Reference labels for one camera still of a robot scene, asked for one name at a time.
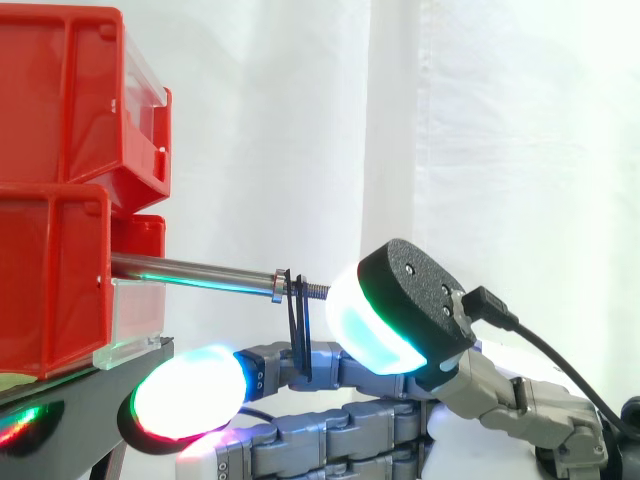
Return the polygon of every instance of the clear plastic lid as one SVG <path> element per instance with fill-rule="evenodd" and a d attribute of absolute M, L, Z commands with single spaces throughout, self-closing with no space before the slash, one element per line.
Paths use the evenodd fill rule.
<path fill-rule="evenodd" d="M 109 370 L 160 348 L 166 287 L 161 283 L 112 279 L 111 343 L 93 353 L 93 365 Z"/>
<path fill-rule="evenodd" d="M 129 34 L 125 37 L 125 107 L 133 124 L 152 143 L 153 109 L 167 106 L 167 92 Z"/>

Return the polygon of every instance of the metal rod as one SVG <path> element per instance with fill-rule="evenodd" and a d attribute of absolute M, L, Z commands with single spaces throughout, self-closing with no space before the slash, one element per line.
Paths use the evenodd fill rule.
<path fill-rule="evenodd" d="M 111 273 L 117 278 L 174 283 L 261 295 L 271 297 L 272 301 L 276 303 L 280 303 L 282 295 L 286 294 L 282 270 L 276 271 L 275 274 L 270 274 L 144 255 L 112 253 Z M 309 285 L 309 296 L 311 298 L 325 300 L 328 292 L 329 287 L 327 286 Z"/>

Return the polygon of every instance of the red storage container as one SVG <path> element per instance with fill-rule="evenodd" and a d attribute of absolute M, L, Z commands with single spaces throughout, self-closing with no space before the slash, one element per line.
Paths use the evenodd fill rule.
<path fill-rule="evenodd" d="M 126 217 L 169 196 L 171 94 L 106 7 L 0 4 L 0 182 L 92 183 Z"/>
<path fill-rule="evenodd" d="M 164 254 L 164 220 L 112 219 L 98 185 L 0 183 L 0 232 L 0 373 L 90 364 L 111 341 L 111 244 Z"/>

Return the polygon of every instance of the white led light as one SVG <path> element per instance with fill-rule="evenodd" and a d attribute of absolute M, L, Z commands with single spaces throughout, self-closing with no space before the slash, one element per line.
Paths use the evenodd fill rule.
<path fill-rule="evenodd" d="M 336 340 L 354 359 L 378 375 L 407 373 L 427 359 L 389 327 L 367 301 L 358 267 L 348 268 L 331 284 L 327 322 Z"/>
<path fill-rule="evenodd" d="M 233 353 L 213 345 L 154 370 L 135 392 L 133 413 L 149 433 L 187 438 L 226 425 L 242 406 L 246 388 Z"/>

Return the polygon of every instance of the screw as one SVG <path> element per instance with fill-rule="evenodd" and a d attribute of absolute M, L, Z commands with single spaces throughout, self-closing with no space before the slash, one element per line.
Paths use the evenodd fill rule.
<path fill-rule="evenodd" d="M 296 296 L 298 294 L 295 285 L 291 282 L 291 295 Z M 307 284 L 307 295 L 309 298 L 314 298 L 316 300 L 326 300 L 327 295 L 329 295 L 329 289 L 331 287 L 328 285 L 319 285 L 317 283 L 308 283 Z M 287 282 L 282 284 L 282 295 L 287 295 Z"/>

